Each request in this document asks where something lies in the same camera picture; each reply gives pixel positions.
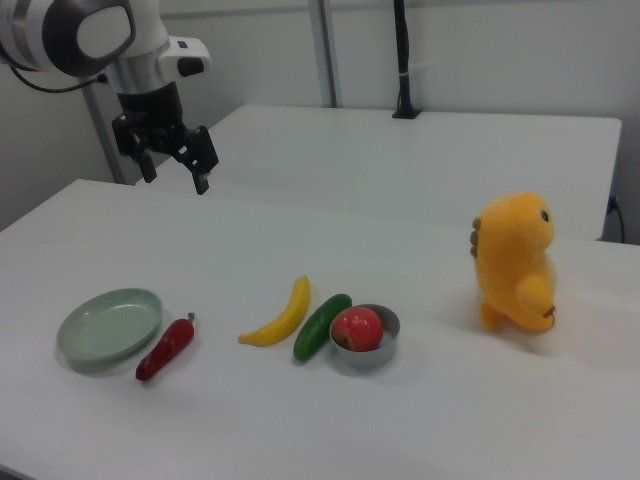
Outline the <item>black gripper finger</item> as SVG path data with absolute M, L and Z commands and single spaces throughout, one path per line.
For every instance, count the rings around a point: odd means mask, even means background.
M 157 172 L 148 139 L 131 127 L 124 114 L 117 116 L 111 125 L 119 153 L 138 165 L 146 183 L 153 182 L 157 178 Z
M 204 195 L 209 190 L 208 176 L 219 163 L 209 130 L 204 126 L 180 130 L 173 157 L 190 171 L 196 193 Z

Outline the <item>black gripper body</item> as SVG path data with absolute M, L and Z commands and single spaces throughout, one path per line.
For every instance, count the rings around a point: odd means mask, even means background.
M 184 146 L 183 110 L 175 82 L 147 93 L 119 94 L 118 100 L 127 124 L 152 151 Z

